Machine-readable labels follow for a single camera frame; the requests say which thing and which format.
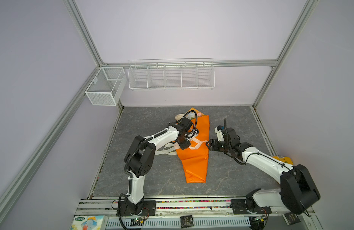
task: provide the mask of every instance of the mesh basket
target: mesh basket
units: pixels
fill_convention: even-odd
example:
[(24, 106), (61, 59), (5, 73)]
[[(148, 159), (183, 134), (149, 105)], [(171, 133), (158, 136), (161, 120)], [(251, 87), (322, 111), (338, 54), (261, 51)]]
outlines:
[(101, 67), (85, 93), (93, 105), (117, 105), (126, 82), (123, 68)]
[(213, 62), (131, 64), (131, 90), (193, 90), (214, 88)]

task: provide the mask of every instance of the black mounting plate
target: black mounting plate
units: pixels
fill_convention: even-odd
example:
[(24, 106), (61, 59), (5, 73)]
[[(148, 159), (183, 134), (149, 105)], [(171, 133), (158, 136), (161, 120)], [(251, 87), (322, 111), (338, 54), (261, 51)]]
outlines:
[[(231, 199), (231, 204), (235, 205), (232, 207), (233, 209), (233, 214), (251, 214), (250, 212), (247, 211), (246, 208), (244, 208), (244, 202), (246, 199)], [(271, 214), (271, 208), (270, 207), (263, 207), (261, 208), (257, 214), (265, 214), (263, 211), (265, 209), (266, 214)]]
[[(155, 216), (156, 200), (144, 200), (142, 207), (149, 209), (149, 216)], [(121, 201), (119, 204), (119, 212), (121, 213), (121, 216), (133, 216), (124, 201)], [(142, 213), (138, 216), (147, 216), (147, 210), (143, 209)]]

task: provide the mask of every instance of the white wall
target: white wall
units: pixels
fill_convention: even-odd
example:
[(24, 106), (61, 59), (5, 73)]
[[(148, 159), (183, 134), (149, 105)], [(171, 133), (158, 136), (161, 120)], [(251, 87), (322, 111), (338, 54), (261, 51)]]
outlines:
[(0, 1), (0, 197), (94, 68), (62, 1)]
[(255, 101), (270, 67), (216, 67), (212, 90), (132, 91), (128, 83), (121, 101), (125, 106), (233, 105)]
[(258, 106), (280, 155), (306, 166), (326, 230), (354, 229), (354, 0), (322, 0)]
[(0, 230), (69, 229), (92, 186), (117, 110), (84, 99)]
[(306, 0), (77, 0), (104, 62), (276, 59)]

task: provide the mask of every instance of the gray marble tabletop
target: gray marble tabletop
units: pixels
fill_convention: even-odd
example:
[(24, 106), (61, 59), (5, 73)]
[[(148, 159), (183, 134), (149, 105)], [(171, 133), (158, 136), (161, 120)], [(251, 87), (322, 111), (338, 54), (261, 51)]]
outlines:
[[(127, 175), (123, 172), (124, 156), (137, 135), (149, 136), (175, 121), (175, 115), (191, 107), (125, 107), (113, 137), (93, 196), (119, 196), (126, 193)], [(249, 106), (195, 107), (210, 118), (210, 138), (216, 138), (214, 128), (223, 125), (235, 129), (241, 141), (251, 143), (267, 153), (262, 134)], [(156, 195), (227, 195), (245, 196), (256, 189), (279, 188), (269, 175), (252, 165), (239, 165), (221, 152), (209, 152), (206, 183), (186, 183), (183, 166), (177, 155), (157, 155), (145, 176), (145, 196)]]

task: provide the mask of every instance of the orange bag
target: orange bag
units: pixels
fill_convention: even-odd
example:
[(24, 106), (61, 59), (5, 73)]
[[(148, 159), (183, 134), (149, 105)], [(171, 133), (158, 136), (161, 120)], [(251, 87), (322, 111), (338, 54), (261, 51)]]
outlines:
[[(195, 110), (196, 113), (199, 113), (199, 111), (194, 108), (190, 110)], [(196, 138), (200, 141), (208, 141), (210, 129), (209, 116), (203, 115), (202, 117), (198, 117), (197, 120), (197, 129), (199, 130), (199, 134)], [(197, 145), (197, 143), (191, 141), (191, 146), (193, 147), (195, 145)], [(198, 149), (177, 149), (176, 152), (179, 159), (182, 161), (186, 182), (205, 183), (207, 162), (209, 159), (209, 149), (206, 147), (205, 143), (202, 143)]]

